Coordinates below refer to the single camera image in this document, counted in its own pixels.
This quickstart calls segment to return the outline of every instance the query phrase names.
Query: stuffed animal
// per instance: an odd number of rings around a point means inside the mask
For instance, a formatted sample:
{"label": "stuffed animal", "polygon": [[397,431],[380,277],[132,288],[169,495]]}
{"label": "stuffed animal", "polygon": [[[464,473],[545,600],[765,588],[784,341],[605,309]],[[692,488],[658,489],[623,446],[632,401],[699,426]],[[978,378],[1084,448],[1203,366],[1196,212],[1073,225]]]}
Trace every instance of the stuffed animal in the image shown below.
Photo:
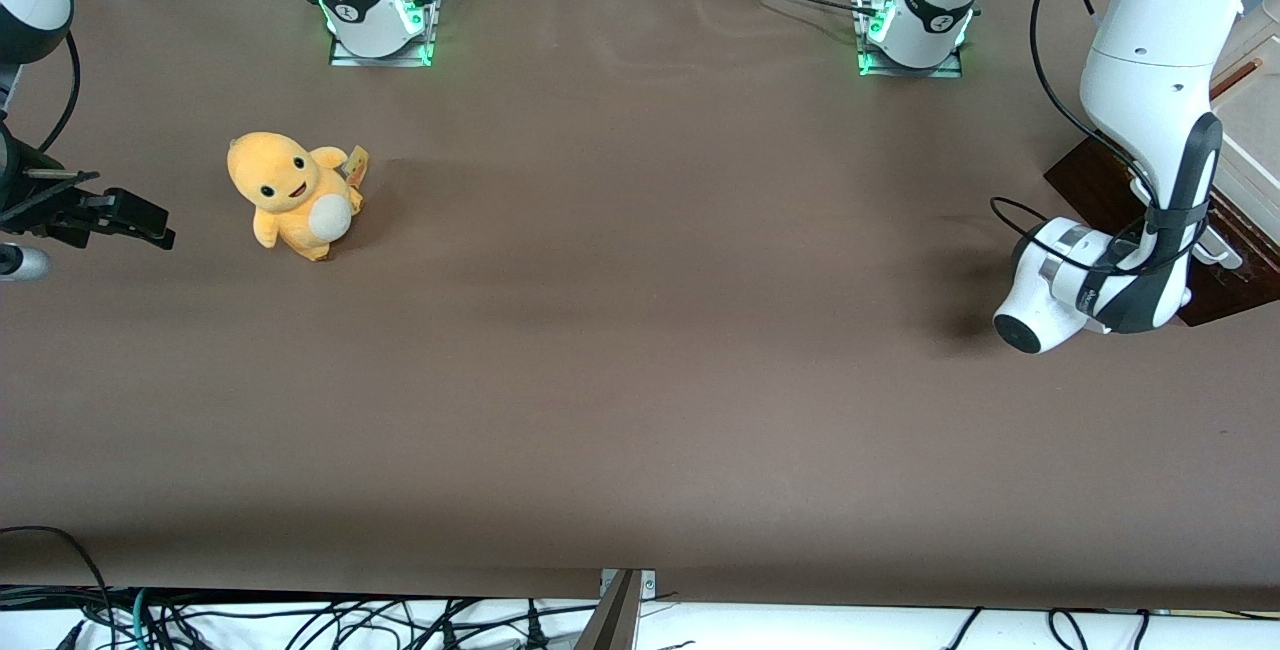
{"label": "stuffed animal", "polygon": [[[365,200],[357,191],[367,155],[356,148],[351,161],[338,148],[302,148],[275,132],[250,132],[233,139],[227,170],[236,188],[256,205],[253,235],[264,248],[280,237],[308,261],[323,261],[329,244],[343,237]],[[347,173],[339,170],[347,162]]]}

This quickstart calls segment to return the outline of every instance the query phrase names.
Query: black strap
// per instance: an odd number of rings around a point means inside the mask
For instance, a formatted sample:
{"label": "black strap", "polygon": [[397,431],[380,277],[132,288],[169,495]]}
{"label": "black strap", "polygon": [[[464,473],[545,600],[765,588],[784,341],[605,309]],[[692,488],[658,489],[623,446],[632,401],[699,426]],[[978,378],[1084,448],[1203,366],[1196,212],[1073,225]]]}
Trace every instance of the black strap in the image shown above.
{"label": "black strap", "polygon": [[1147,209],[1147,232],[1180,230],[1204,220],[1208,212],[1208,200],[1193,209]]}
{"label": "black strap", "polygon": [[1111,271],[1115,270],[1116,264],[1129,257],[1129,253],[1133,253],[1137,248],[1138,243],[1133,243],[1126,237],[1112,237],[1111,243],[1107,244],[1107,252],[1102,253],[1098,262],[1093,264],[1094,270],[1084,275],[1080,290],[1075,294],[1075,308],[1078,311],[1093,317],[1093,305],[1098,302],[1103,281],[1107,281],[1107,278],[1111,276]]}
{"label": "black strap", "polygon": [[906,6],[911,9],[911,15],[919,17],[924,24],[924,31],[932,35],[942,35],[951,29],[957,22],[964,20],[974,0],[969,0],[964,6],[945,9],[928,3],[928,0],[906,0]]}
{"label": "black strap", "polygon": [[338,20],[356,24],[356,22],[364,22],[369,8],[376,6],[380,0],[321,0],[321,3],[329,8],[333,15],[338,17]]}

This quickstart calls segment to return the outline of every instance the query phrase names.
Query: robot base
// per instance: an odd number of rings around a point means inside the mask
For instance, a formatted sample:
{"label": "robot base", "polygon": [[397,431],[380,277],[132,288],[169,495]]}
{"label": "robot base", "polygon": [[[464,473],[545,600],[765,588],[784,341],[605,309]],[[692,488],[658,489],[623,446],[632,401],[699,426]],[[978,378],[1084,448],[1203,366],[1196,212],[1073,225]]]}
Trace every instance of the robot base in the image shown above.
{"label": "robot base", "polygon": [[384,58],[357,56],[340,44],[329,26],[333,45],[329,47],[329,65],[333,67],[430,67],[435,56],[435,29],[440,24],[440,0],[404,0],[403,15],[407,26],[421,29],[402,49]]}
{"label": "robot base", "polygon": [[899,75],[899,77],[960,77],[960,49],[951,50],[947,59],[940,65],[932,68],[932,70],[918,70],[914,67],[901,67],[899,63],[892,61],[884,54],[884,50],[879,49],[877,44],[869,38],[872,32],[879,29],[878,24],[884,22],[886,0],[851,0],[852,6],[872,8],[877,12],[876,17],[861,15],[861,13],[852,13],[854,15],[854,35],[858,38],[858,73],[859,75]]}

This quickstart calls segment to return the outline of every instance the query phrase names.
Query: plush toy tag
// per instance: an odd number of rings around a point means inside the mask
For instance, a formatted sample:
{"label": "plush toy tag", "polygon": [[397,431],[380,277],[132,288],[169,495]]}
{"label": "plush toy tag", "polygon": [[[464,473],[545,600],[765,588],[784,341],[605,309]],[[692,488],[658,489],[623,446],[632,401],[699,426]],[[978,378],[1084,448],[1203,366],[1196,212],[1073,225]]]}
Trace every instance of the plush toy tag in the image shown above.
{"label": "plush toy tag", "polygon": [[347,164],[342,166],[342,175],[346,177],[347,186],[360,189],[361,182],[365,182],[366,170],[369,170],[369,154],[360,145],[356,145],[356,150],[352,150],[351,157],[347,157]]}

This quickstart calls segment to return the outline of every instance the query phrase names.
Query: brown table surface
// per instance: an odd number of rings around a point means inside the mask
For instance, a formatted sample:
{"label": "brown table surface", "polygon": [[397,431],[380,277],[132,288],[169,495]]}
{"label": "brown table surface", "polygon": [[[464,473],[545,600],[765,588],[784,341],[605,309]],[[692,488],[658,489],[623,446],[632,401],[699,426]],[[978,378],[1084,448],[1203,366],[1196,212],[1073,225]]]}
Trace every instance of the brown table surface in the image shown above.
{"label": "brown table surface", "polygon": [[[447,0],[430,70],[326,67],[302,0],[76,0],[54,155],[173,252],[44,243],[0,289],[0,523],[108,582],[686,599],[1274,606],[1280,307],[1046,357],[988,326],[989,194],[1079,141],[1030,0],[963,81],[859,77],[790,0]],[[1074,99],[1092,36],[1046,0]],[[40,139],[65,54],[13,107]],[[333,262],[255,243],[228,141],[364,145]],[[0,543],[0,581],[87,582]]]}

